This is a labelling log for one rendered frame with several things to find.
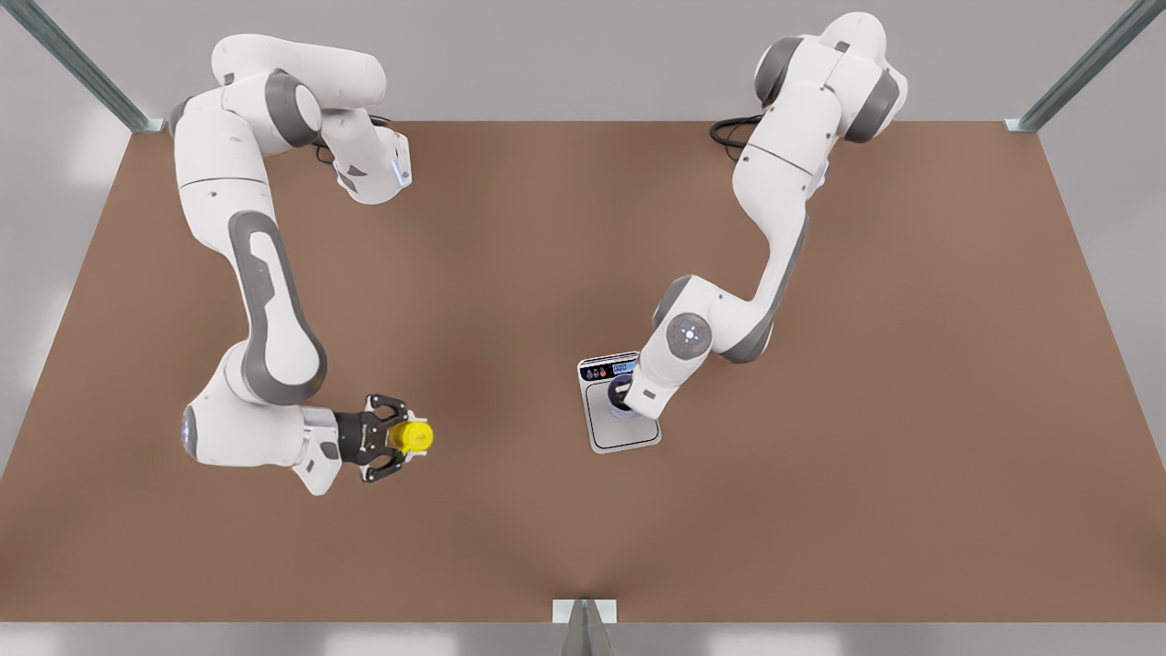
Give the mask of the yellow sauce bottle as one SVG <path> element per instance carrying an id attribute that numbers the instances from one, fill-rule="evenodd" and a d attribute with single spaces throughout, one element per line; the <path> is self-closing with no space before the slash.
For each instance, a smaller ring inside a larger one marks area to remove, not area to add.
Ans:
<path id="1" fill-rule="evenodd" d="M 388 444 L 405 456 L 424 454 L 434 440 L 433 428 L 424 419 L 400 421 L 387 433 Z"/>

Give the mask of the grey digital kitchen scale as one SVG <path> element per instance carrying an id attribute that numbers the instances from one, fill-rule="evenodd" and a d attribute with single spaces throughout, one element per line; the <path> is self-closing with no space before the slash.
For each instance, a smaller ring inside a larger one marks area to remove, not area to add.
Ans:
<path id="1" fill-rule="evenodd" d="M 578 364 L 580 395 L 586 410 L 588 439 L 597 454 L 654 446 L 661 440 L 658 419 L 638 414 L 630 419 L 617 419 L 609 411 L 609 382 L 618 374 L 632 374 L 638 357 L 637 352 L 607 354 Z"/>

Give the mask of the silver frame post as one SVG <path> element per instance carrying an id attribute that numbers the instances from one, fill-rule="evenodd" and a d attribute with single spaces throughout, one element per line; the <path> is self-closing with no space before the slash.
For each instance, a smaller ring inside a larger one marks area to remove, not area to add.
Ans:
<path id="1" fill-rule="evenodd" d="M 554 600 L 552 622 L 566 625 L 559 656 L 614 656 L 607 625 L 617 621 L 616 600 Z"/>
<path id="2" fill-rule="evenodd" d="M 129 100 L 128 96 L 108 75 L 96 66 L 87 54 L 64 31 L 61 26 L 47 15 L 35 0 L 0 0 L 14 21 L 42 45 L 62 66 L 78 80 L 87 92 L 100 101 L 117 120 L 135 134 L 159 133 L 164 126 L 161 118 L 146 117 Z"/>
<path id="3" fill-rule="evenodd" d="M 1037 134 L 1041 131 L 1163 12 L 1166 12 L 1166 0 L 1135 0 L 1032 108 L 1023 117 L 1003 121 L 1005 131 L 1014 134 Z"/>

